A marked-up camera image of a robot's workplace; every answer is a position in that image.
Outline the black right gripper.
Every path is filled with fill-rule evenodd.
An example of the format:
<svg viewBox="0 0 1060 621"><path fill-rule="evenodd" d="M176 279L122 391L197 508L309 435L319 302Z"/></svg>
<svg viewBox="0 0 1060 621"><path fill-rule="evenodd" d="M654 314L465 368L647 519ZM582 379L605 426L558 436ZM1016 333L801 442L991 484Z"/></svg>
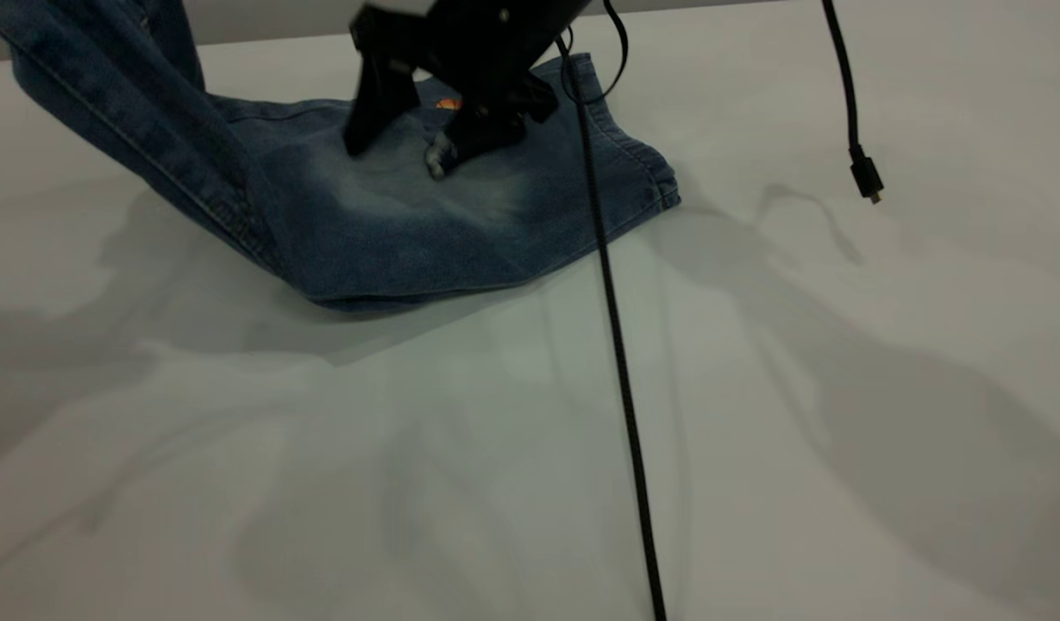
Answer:
<svg viewBox="0 0 1060 621"><path fill-rule="evenodd" d="M426 41L426 70L454 88L502 88L522 78L498 101L462 99L446 126L446 165L517 144L529 119L545 122L560 106L549 83L525 73L588 4L436 1L426 16L363 7L349 24L361 75L344 126L348 156L361 156L420 104L414 72Z"/></svg>

